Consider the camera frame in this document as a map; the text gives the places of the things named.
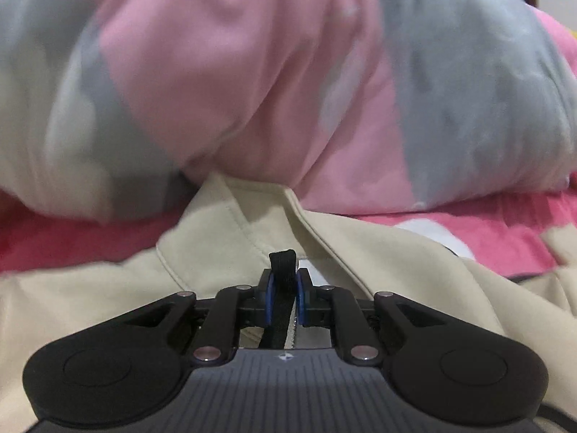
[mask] gray ribbed panel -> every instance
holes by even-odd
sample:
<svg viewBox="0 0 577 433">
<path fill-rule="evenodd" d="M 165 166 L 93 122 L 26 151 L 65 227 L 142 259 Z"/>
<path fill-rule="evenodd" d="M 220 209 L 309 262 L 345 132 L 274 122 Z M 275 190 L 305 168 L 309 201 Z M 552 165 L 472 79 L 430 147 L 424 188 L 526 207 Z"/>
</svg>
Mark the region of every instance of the gray ribbed panel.
<svg viewBox="0 0 577 433">
<path fill-rule="evenodd" d="M 93 433 L 541 433 L 529 420 L 457 427 L 399 399 L 379 371 L 344 363 L 334 349 L 239 350 L 223 367 L 197 369 L 174 401 L 132 425 Z M 74 433 L 41 423 L 31 433 Z"/>
</svg>

